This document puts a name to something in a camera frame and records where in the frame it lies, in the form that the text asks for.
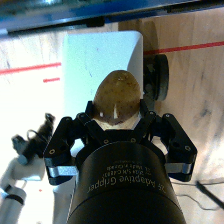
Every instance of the wooden surface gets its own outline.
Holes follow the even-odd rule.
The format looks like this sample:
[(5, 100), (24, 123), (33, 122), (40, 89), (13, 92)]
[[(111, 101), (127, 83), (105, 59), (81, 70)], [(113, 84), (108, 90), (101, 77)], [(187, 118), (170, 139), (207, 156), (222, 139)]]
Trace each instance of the wooden surface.
[[(223, 24), (224, 9), (215, 9), (124, 22), (119, 24), (119, 30), (140, 31), (144, 36), (144, 50), (149, 51), (224, 41)], [(107, 26), (103, 29), (75, 31), (73, 33), (105, 32), (116, 29), (116, 26)], [(50, 33), (1, 41), (0, 69), (60, 62), (62, 41), (65, 34), (65, 32)], [(204, 180), (204, 182), (210, 182), (211, 179), (224, 180), (224, 46), (174, 51), (166, 53), (166, 55), (170, 66), (169, 92), (165, 101), (157, 102), (156, 110), (160, 115), (167, 112), (174, 114), (198, 149), (192, 183), (194, 180)], [(14, 134), (20, 133), (25, 136), (25, 130), (39, 127), (43, 121), (43, 115), (40, 115), (38, 110), (39, 105), (45, 105), (47, 108), (52, 106), (52, 113), (60, 115), (58, 112), (60, 108), (57, 104), (59, 84), (51, 83), (49, 86), (43, 87), (41, 97), (37, 93), (27, 94), (25, 87), (25, 89), (18, 88), (17, 91), (12, 92), (8, 90), (8, 87), (14, 87), (13, 85), (18, 81), (18, 75), (1, 76), (0, 80), (1, 87), (7, 89), (6, 92), (3, 90), (1, 92), (1, 116), (4, 116), (1, 124), (7, 118), (10, 121), (10, 127), (15, 127), (11, 128), (12, 130), (1, 128), (2, 139), (7, 139), (5, 145), (1, 145), (1, 152), (4, 152), (3, 149), (12, 150), (10, 138)], [(27, 79), (30, 75), (36, 78)], [(43, 77), (51, 78), (60, 75), (62, 75), (62, 70), (52, 69), (40, 71), (38, 74), (37, 72), (35, 74), (28, 72), (24, 78), (27, 85), (31, 86), (30, 89), (36, 90), (35, 85), (40, 82), (40, 77), (42, 81)], [(33, 114), (22, 110), (22, 105), (19, 103), (16, 104), (17, 107), (14, 107), (13, 111), (11, 104), (15, 102), (12, 95), (9, 99), (5, 97), (9, 92), (14, 96), (18, 95), (16, 99), (19, 99), (19, 96), (25, 99), (28, 95), (30, 97), (28, 103), (33, 102), (31, 99), (37, 99), (37, 105), (34, 105), (30, 111), (28, 110), (28, 112), (33, 111)], [(41, 100), (46, 97), (45, 93), (50, 93), (48, 99), (51, 101), (41, 104)], [(1, 164), (3, 164), (1, 172), (4, 172), (12, 153), (6, 153), (4, 156), (1, 159)], [(174, 185), (174, 188), (177, 194), (189, 194), (206, 208), (216, 207), (195, 187)], [(224, 200), (223, 185), (210, 186), (209, 189)], [(203, 211), (195, 202), (186, 197), (178, 199), (188, 224), (223, 223), (224, 214), (221, 210), (217, 212)], [(27, 217), (25, 219), (25, 215), (23, 218), (23, 220), (27, 220), (26, 223), (36, 223), (30, 222)]]

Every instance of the black wheel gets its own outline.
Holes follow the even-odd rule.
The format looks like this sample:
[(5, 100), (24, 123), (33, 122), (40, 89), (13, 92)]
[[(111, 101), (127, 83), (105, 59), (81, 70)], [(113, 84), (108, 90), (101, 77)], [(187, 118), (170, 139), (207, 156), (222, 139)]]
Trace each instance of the black wheel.
[(155, 86), (154, 99), (163, 101), (166, 99), (169, 86), (169, 64), (166, 55), (156, 55), (153, 68), (152, 80)]

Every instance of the screw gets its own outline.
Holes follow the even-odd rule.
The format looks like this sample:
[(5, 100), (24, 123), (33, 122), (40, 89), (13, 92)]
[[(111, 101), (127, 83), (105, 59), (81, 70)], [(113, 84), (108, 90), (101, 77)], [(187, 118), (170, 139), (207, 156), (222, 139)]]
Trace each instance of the screw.
[(108, 143), (109, 143), (109, 140), (108, 140), (108, 139), (105, 139), (105, 140), (103, 141), (103, 143), (104, 143), (104, 144), (108, 144)]
[(186, 149), (187, 151), (191, 151), (191, 147), (188, 146), (188, 145), (185, 146), (185, 149)]
[(131, 142), (136, 142), (136, 139), (135, 139), (135, 138), (132, 138), (132, 139), (131, 139)]
[(55, 153), (55, 149), (51, 149), (49, 152), (51, 155)]

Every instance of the black cable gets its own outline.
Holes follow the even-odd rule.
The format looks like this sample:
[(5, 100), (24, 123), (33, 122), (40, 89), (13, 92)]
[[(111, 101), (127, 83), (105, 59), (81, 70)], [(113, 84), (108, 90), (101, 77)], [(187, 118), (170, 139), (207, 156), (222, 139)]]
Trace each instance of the black cable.
[(30, 137), (29, 137), (29, 133), (30, 132), (35, 133), (44, 143), (48, 143), (47, 139), (43, 135), (40, 135), (38, 132), (36, 132), (34, 130), (28, 130), (27, 131), (27, 139), (28, 139), (28, 141), (30, 141)]
[(217, 208), (204, 208), (199, 201), (195, 200), (194, 198), (192, 198), (188, 194), (177, 194), (176, 196), (177, 197), (188, 197), (188, 198), (190, 198), (192, 201), (196, 202), (201, 209), (203, 209), (205, 211), (217, 211), (217, 210), (220, 209), (220, 207), (217, 207)]
[[(172, 184), (177, 184), (177, 185), (186, 185), (186, 186), (193, 186), (196, 187), (196, 184), (182, 184), (182, 183), (176, 183), (176, 182), (171, 182)], [(214, 182), (214, 183), (207, 183), (207, 184), (203, 184), (203, 185), (217, 185), (217, 184), (224, 184), (224, 181), (220, 181), (220, 182)]]
[(196, 184), (181, 184), (181, 183), (176, 183), (176, 182), (171, 182), (172, 184), (177, 184), (177, 185), (186, 185), (186, 186), (193, 186), (196, 187)]

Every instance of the potato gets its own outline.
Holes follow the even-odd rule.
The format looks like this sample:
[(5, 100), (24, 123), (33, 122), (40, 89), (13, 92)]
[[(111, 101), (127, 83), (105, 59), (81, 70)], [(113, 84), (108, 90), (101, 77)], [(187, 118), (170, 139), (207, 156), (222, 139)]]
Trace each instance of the potato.
[(130, 72), (111, 72), (96, 92), (93, 101), (94, 119), (111, 126), (136, 119), (140, 95), (139, 84)]

